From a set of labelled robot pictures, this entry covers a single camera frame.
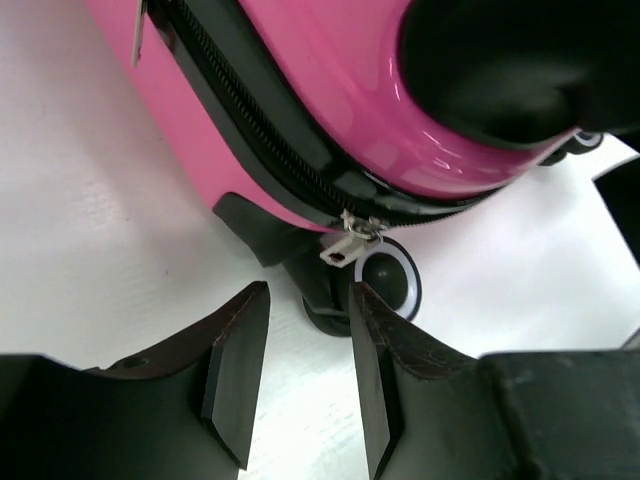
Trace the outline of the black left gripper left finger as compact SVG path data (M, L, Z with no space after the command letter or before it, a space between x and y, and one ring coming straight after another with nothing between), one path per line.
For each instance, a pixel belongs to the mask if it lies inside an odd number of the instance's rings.
M112 366L1 358L5 479L235 479L249 461L270 292L249 284Z

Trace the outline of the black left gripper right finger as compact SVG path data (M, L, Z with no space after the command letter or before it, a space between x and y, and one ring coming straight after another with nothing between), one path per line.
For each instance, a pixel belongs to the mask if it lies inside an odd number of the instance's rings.
M635 350L472 358L400 318L367 285L350 320L373 479L635 479Z

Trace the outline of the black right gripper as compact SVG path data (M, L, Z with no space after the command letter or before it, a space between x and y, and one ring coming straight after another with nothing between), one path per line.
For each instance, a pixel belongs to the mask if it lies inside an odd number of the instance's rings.
M594 179L594 184L626 246L639 266L639 167L633 157Z

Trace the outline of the pink hard-shell suitcase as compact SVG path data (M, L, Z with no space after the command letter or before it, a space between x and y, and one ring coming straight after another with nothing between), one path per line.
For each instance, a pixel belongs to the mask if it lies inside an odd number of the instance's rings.
M206 206L282 266L321 331L352 284L412 320L419 269L389 231L459 214L536 165L598 148L571 130L485 146L427 116L399 67L404 1L91 1L105 40Z

